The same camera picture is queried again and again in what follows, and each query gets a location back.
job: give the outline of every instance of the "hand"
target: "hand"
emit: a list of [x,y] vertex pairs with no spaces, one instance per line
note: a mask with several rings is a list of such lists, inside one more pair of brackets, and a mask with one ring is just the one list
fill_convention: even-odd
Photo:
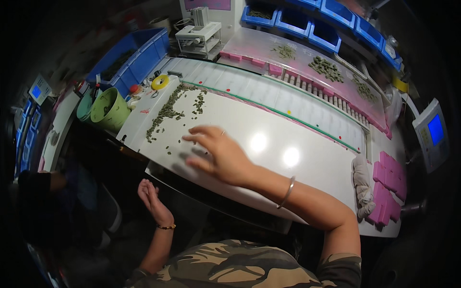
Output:
[[149,180],[142,179],[138,186],[138,195],[159,226],[167,227],[174,224],[173,214],[159,200],[159,188],[154,187]]
[[187,165],[197,167],[230,185],[245,186],[248,183],[254,165],[240,146],[223,134],[221,128],[195,126],[189,132],[193,136],[183,136],[183,139],[205,147],[213,155],[213,163],[199,157],[188,157]]

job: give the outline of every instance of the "red bottle cap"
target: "red bottle cap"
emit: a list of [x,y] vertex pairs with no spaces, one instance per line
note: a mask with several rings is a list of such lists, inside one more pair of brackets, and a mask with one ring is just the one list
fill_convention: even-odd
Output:
[[136,93],[138,91],[138,85],[134,84],[133,86],[130,87],[130,93]]

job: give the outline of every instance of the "blue screen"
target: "blue screen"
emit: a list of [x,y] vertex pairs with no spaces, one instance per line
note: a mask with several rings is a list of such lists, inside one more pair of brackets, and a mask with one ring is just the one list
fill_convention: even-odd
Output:
[[443,128],[438,114],[427,126],[429,127],[429,132],[431,133],[432,143],[436,146],[443,139]]
[[40,96],[40,94],[41,94],[40,88],[38,88],[38,86],[35,85],[34,90],[32,90],[32,95],[34,95],[35,98],[38,98],[38,96]]

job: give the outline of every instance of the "cable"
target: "cable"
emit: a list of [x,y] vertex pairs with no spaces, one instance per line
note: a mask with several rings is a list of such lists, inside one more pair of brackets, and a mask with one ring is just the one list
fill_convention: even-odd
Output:
[[179,20],[178,22],[174,23],[173,24],[173,27],[174,29],[176,29],[177,31],[179,31],[179,28],[177,27],[177,25],[185,25],[186,23],[188,22],[192,22],[192,18],[186,18],[186,19],[181,19]]

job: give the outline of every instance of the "camouflage shirt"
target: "camouflage shirt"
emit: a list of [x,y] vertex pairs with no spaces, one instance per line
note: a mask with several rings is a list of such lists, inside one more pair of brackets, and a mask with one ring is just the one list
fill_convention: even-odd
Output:
[[153,275],[138,268],[126,287],[352,288],[360,287],[361,261],[350,253],[330,255],[314,275],[279,248],[225,240],[190,248]]

